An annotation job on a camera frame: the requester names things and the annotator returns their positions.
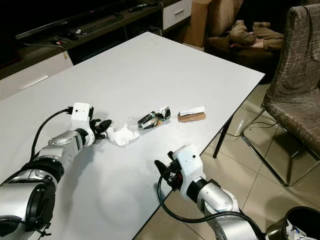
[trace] black trash can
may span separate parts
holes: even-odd
[[[306,206],[290,209],[284,218],[271,225],[266,231],[270,240],[288,240],[287,220],[308,237],[320,240],[320,212]]]

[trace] tv stand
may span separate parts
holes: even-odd
[[[140,0],[139,2],[144,4],[153,1]],[[62,47],[67,50],[63,55],[64,59],[67,59],[69,55],[73,65],[78,64],[81,61],[135,37],[137,32],[139,32],[136,31],[137,26],[143,26],[140,28],[142,31],[143,29],[147,29],[147,31],[148,29],[154,29],[155,32],[165,35],[176,26],[189,22],[191,4],[192,0],[161,0],[157,6],[146,7],[134,12],[128,12],[126,9],[116,14],[116,17],[111,15],[80,26],[73,25],[72,28],[69,27],[65,30],[81,29],[82,32],[87,31],[88,33],[77,35],[77,40],[71,40],[68,43],[62,44]],[[34,45],[48,45],[48,47],[23,46],[18,49],[21,60],[2,67],[0,70],[0,88],[2,87],[2,82],[14,76],[14,73],[18,73],[27,68],[33,68],[36,64],[63,53],[63,48],[51,44],[53,38],[61,37],[59,36],[59,32],[60,31],[56,33],[51,32],[50,36],[46,35],[39,39],[39,41],[25,42]]]

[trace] white drawer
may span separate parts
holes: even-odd
[[[0,100],[27,89],[73,64],[67,52],[61,52],[35,65],[0,79]]]
[[[191,16],[192,0],[181,0],[163,9],[163,30]]]

